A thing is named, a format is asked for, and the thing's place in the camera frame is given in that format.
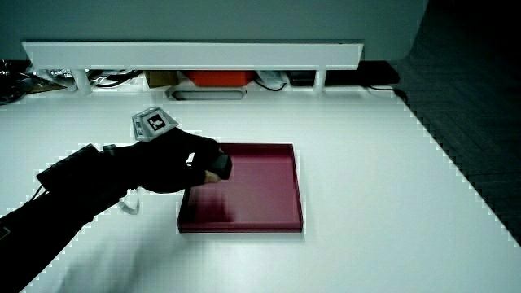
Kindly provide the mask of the person's right hand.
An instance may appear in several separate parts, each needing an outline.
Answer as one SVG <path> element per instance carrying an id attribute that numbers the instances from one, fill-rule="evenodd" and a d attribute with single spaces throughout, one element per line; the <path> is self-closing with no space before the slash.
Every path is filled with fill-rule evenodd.
<path id="1" fill-rule="evenodd" d="M 132 126 L 141 187 L 166 193 L 230 177 L 231 158 L 219 143 L 182 130 L 162 108 L 133 115 Z"/>

